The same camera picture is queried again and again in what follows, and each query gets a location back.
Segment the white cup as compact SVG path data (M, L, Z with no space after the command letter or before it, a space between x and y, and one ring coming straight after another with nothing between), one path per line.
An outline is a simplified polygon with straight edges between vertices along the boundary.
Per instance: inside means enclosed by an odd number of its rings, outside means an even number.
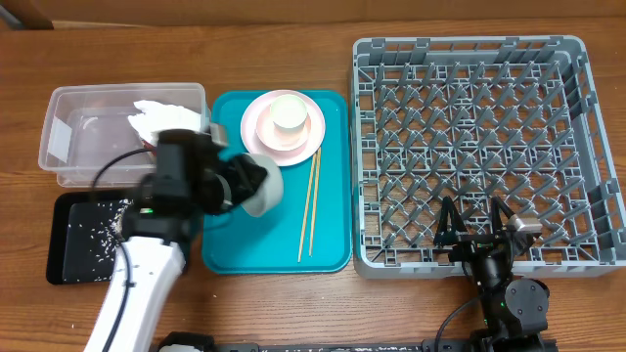
M270 117L279 130L294 133L304 126L307 107L296 95L281 95L270 105Z

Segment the grey bowl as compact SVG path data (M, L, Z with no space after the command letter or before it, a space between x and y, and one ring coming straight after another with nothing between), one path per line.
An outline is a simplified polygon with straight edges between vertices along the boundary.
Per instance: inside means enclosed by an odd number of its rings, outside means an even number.
M284 181L281 170L275 161L267 155L248 154L256 165L267 171L267 176L255 194L242 203L242 208L252 217L261 217L283 198Z

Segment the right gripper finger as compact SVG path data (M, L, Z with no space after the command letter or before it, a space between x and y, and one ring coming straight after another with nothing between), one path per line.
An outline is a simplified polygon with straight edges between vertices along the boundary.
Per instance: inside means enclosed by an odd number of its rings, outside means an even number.
M498 196L491 198L490 209L491 232L498 234L504 227L501 215L504 214L508 219L511 219L514 216L514 212Z
M450 197L445 197L441 204L440 218L433 243L436 246L453 245L459 236L465 236L468 230L457 207Z

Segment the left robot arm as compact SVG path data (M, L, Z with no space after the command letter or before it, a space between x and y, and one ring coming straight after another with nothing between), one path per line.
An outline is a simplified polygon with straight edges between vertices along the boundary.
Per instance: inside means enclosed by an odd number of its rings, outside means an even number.
M202 217L238 206L259 217L281 201L283 177L270 157L237 154L222 160L225 146L219 125L206 132L159 132L156 170L131 191L112 280L87 350L149 350Z

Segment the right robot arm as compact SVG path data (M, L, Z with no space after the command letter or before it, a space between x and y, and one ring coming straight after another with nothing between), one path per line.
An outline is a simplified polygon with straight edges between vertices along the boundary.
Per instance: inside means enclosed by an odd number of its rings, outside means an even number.
M448 246L449 261L459 262L477 296L453 311L440 325L433 349L443 349L443 333L467 308L481 305L486 327L473 331L461 351L556 351L542 338L548 328L550 290L535 279L517 279L514 260L528 252L543 225L536 217L521 217L499 197L491 198L491 231L472 234L451 198L442 201L433 243Z

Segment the white napkin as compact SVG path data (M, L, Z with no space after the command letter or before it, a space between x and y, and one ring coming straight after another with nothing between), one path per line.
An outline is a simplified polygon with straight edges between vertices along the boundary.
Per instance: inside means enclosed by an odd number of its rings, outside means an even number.
M139 138L151 146L157 144L158 134L164 130L201 130L201 115L182 106L141 100L134 107L140 113L128 115L127 120Z

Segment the red snack wrapper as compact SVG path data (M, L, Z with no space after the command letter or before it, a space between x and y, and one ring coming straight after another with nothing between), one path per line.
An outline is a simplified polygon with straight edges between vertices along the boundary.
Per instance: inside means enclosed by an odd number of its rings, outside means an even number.
M153 146L151 143L149 143L149 142L145 141L145 140L141 140L141 141L142 141L142 145L143 145L143 147L149 150L149 154L150 154L151 156L155 156L155 155L156 155L156 154L155 154L155 152L156 152L156 147L155 147L155 146Z

